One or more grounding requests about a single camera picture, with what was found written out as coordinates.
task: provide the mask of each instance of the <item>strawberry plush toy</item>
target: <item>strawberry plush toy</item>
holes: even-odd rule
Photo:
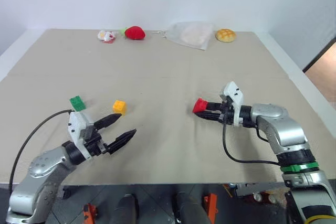
[[[139,26],[132,26],[125,30],[125,36],[129,39],[144,39],[146,34]]]

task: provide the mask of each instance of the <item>black floor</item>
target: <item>black floor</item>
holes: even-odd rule
[[[57,199],[46,224],[82,224],[82,207],[89,202],[98,207],[99,218],[96,223],[109,223],[112,210],[125,194],[134,194],[138,199],[138,224],[171,224],[175,223],[172,196],[179,191],[189,193],[199,203],[202,196],[216,194],[216,223],[286,223],[285,211],[280,206],[255,205],[230,198],[223,186],[218,184],[73,186],[71,191],[70,198]],[[0,189],[0,221],[5,219],[8,197],[8,192]]]

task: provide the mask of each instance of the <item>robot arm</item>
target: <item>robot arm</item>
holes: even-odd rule
[[[234,82],[223,89],[220,97],[222,103],[198,99],[193,112],[204,119],[240,124],[265,133],[279,161],[285,185],[290,188],[285,197],[291,220],[336,223],[335,193],[324,171],[319,169],[303,129],[289,117],[287,110],[272,104],[242,105],[243,94]]]
[[[73,140],[36,157],[28,174],[9,199],[8,223],[44,223],[61,182],[76,166],[93,156],[112,154],[126,145],[136,130],[128,131],[107,145],[99,130],[114,123],[121,114],[111,114],[93,123],[83,112],[71,112],[68,130]]]

